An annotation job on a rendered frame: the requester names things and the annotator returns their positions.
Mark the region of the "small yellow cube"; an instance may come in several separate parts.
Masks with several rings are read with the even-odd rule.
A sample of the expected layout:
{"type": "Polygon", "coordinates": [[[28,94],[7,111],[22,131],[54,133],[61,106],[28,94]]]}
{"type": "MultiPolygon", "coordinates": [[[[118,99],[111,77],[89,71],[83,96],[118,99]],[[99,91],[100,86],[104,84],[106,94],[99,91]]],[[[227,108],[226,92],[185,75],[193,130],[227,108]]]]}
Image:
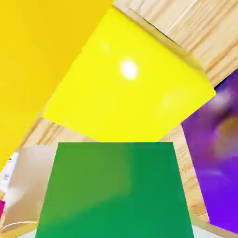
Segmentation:
{"type": "Polygon", "coordinates": [[[42,116],[100,142],[156,142],[215,94],[195,57],[111,7],[42,116]]]}

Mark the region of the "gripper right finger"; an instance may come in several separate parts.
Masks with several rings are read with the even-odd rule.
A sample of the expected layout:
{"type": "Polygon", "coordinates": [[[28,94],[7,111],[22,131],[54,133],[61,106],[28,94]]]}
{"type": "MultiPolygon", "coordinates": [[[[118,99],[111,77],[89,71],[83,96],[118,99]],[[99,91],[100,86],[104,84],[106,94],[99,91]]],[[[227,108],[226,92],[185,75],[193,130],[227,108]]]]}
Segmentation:
{"type": "Polygon", "coordinates": [[[192,225],[194,238],[219,238],[218,235],[192,225]]]}

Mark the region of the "small green cube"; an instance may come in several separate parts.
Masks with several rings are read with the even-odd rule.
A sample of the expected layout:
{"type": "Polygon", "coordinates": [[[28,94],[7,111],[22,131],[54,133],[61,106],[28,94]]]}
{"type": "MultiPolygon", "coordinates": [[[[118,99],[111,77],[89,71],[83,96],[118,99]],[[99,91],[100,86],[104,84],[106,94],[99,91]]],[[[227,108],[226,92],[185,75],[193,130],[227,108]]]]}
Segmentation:
{"type": "Polygon", "coordinates": [[[194,238],[172,143],[59,143],[35,238],[194,238]]]}

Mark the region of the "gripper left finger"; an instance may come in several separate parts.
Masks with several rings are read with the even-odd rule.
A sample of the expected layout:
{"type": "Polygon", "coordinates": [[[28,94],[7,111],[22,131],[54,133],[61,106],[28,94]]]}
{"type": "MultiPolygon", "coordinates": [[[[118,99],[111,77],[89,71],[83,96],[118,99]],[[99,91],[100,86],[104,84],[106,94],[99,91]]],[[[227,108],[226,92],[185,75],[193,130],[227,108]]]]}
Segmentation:
{"type": "Polygon", "coordinates": [[[36,229],[32,230],[30,232],[27,232],[25,234],[22,234],[22,235],[18,236],[17,238],[35,238],[36,231],[37,231],[36,229]]]}

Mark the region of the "large amber box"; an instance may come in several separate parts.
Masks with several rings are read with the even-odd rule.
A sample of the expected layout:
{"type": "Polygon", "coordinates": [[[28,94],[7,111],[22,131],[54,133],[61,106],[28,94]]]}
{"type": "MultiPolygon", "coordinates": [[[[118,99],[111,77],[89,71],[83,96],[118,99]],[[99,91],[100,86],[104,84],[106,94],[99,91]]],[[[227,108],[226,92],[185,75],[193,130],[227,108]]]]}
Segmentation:
{"type": "Polygon", "coordinates": [[[113,0],[0,0],[0,170],[113,0]]]}

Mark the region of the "large purple box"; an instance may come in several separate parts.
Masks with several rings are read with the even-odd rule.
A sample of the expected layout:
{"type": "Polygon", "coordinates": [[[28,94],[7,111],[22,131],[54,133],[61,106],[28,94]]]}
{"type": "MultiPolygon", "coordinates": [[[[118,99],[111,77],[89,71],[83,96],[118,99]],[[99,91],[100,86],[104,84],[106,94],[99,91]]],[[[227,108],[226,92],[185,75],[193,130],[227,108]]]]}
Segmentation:
{"type": "Polygon", "coordinates": [[[238,68],[182,122],[210,223],[238,234],[238,68]]]}

